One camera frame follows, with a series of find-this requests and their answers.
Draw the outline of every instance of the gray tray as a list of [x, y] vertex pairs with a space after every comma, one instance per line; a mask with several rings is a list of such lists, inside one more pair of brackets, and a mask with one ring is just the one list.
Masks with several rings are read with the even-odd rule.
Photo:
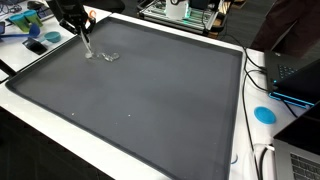
[[242, 52], [107, 18], [6, 83], [173, 179], [228, 179]]

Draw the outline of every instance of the laptop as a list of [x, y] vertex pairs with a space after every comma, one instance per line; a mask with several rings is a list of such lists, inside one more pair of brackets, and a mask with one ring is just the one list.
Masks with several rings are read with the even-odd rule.
[[320, 59], [310, 63], [267, 51], [265, 64], [271, 98], [302, 108], [311, 107], [320, 100]]
[[320, 180], [320, 103], [274, 137], [278, 180]]

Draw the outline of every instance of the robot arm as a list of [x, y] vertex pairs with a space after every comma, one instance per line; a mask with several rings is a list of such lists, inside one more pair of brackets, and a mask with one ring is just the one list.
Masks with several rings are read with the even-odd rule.
[[79, 0], [46, 0], [51, 11], [59, 21], [60, 26], [64, 27], [73, 34], [85, 37], [89, 43], [88, 34], [96, 24], [95, 18], [89, 18]]

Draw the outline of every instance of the black chair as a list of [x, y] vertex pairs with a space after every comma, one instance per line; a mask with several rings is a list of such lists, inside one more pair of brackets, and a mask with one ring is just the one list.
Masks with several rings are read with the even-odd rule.
[[82, 4], [112, 13], [121, 13], [125, 9], [121, 0], [83, 0]]

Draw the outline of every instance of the white surface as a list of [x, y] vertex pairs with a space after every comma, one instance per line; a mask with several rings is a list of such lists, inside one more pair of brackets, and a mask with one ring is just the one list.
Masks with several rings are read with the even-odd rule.
[[[24, 12], [26, 9], [27, 1], [24, 1], [20, 3]], [[91, 7], [85, 7], [85, 10], [87, 12], [90, 12], [90, 10], [95, 10], [97, 13], [96, 19], [97, 21], [103, 19], [104, 17], [107, 17], [111, 13], [102, 11], [99, 9], [94, 9]], [[4, 21], [7, 17], [11, 16], [12, 14], [9, 14], [8, 16], [1, 16], [0, 21]], [[38, 38], [41, 39], [41, 37], [44, 36], [47, 32], [50, 31], [58, 31], [61, 34], [61, 41], [58, 43], [51, 43], [48, 41], [42, 42], [43, 45], [47, 47], [47, 51], [43, 54], [49, 53], [52, 49], [58, 47], [59, 45], [65, 43], [70, 38], [74, 37], [75, 35], [64, 29], [63, 27], [58, 25], [58, 22], [56, 18], [50, 18], [43, 22], [43, 26], [40, 28], [41, 33]], [[6, 27], [5, 34], [21, 34], [21, 30], [14, 25]], [[27, 38], [3, 38], [2, 41], [0, 41], [0, 59], [2, 59], [5, 63], [7, 63], [11, 68], [13, 68], [15, 71], [19, 71], [20, 69], [24, 68], [28, 64], [34, 62], [37, 60], [40, 56], [31, 52], [28, 50], [22, 42], [25, 41]], [[8, 76], [0, 71], [0, 81], [4, 80]]]
[[[170, 32], [173, 34], [242, 51], [242, 48], [239, 46], [194, 35], [188, 32], [183, 32], [180, 30], [164, 27], [161, 25], [126, 17], [119, 14], [113, 14], [112, 16], [122, 20], [141, 24], [147, 27], [161, 29], [163, 31]], [[55, 24], [54, 22], [52, 22], [52, 26], [58, 28], [57, 23]], [[25, 63], [25, 61], [32, 62], [38, 58], [38, 56], [32, 56], [31, 54], [21, 55], [23, 53], [16, 53], [22, 52], [25, 48], [18, 46], [18, 44], [19, 43], [15, 43], [15, 45], [11, 44], [10, 48], [5, 47], [8, 51], [10, 50], [14, 52], [13, 55], [10, 55], [10, 59], [14, 60], [10, 61], [9, 63], [13, 66], [15, 70], [19, 68], [21, 69], [24, 65], [28, 64]], [[248, 50], [248, 54], [258, 64], [263, 65], [264, 59], [262, 53], [253, 50]], [[264, 76], [256, 74], [252, 74], [252, 76], [254, 76], [254, 79], [258, 81], [258, 84], [264, 86]], [[44, 133], [48, 137], [52, 138], [54, 141], [58, 142], [62, 146], [66, 147], [73, 153], [77, 154], [84, 160], [93, 164], [109, 176], [115, 179], [167, 179], [165, 175], [145, 165], [139, 160], [127, 155], [126, 153], [118, 150], [117, 148], [114, 148], [113, 146], [107, 144], [99, 138], [92, 136], [86, 131], [77, 128], [76, 126], [61, 119], [60, 117], [57, 117], [56, 115], [43, 110], [37, 105], [32, 104], [18, 97], [17, 95], [10, 92], [4, 86], [4, 84], [0, 85], [0, 95], [0, 106], [11, 112], [18, 118], [22, 119], [29, 125], [33, 126], [40, 132]], [[286, 109], [286, 107], [283, 104], [268, 98], [266, 93], [257, 90], [249, 80], [247, 80], [245, 88], [245, 100], [247, 104], [249, 124], [254, 143], [271, 143], [272, 136], [294, 119], [294, 117], [292, 117], [290, 112]], [[257, 106], [265, 106], [270, 108], [275, 113], [277, 117], [277, 122], [274, 125], [265, 125], [257, 121], [253, 115], [253, 110]], [[298, 108], [294, 108], [294, 110], [297, 112], [297, 114], [301, 114], [303, 112], [302, 109]], [[252, 153], [250, 152], [250, 144], [242, 107], [241, 94], [239, 94], [239, 104], [232, 151], [233, 155], [237, 154], [239, 159], [236, 164], [231, 165], [229, 179], [256, 179], [253, 167]], [[264, 169], [266, 172], [265, 179], [274, 179], [273, 166], [274, 165], [272, 155], [268, 153], [264, 165]]]

